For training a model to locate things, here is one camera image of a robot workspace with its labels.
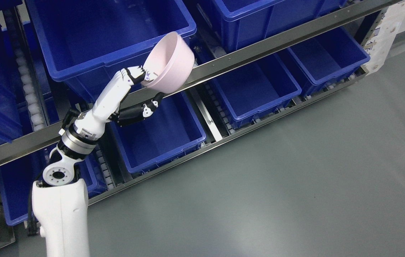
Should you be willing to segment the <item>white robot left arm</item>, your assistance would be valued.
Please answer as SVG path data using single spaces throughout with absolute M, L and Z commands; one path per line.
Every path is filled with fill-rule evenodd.
M 41 180 L 33 182 L 31 208 L 48 257 L 90 256 L 88 191 L 85 180 L 76 176 L 76 165 L 95 149 L 116 111 L 110 107 L 93 107 L 87 112 L 68 110 L 49 164 Z

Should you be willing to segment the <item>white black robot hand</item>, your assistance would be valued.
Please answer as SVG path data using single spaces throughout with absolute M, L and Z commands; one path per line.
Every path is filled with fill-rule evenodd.
M 142 66 L 133 66 L 117 71 L 95 101 L 93 108 L 85 114 L 87 123 L 101 126 L 114 121 L 120 126 L 126 126 L 152 116 L 164 97 L 162 92 L 142 104 L 120 109 L 121 103 L 126 99 L 132 86 L 149 77 L 150 73 Z

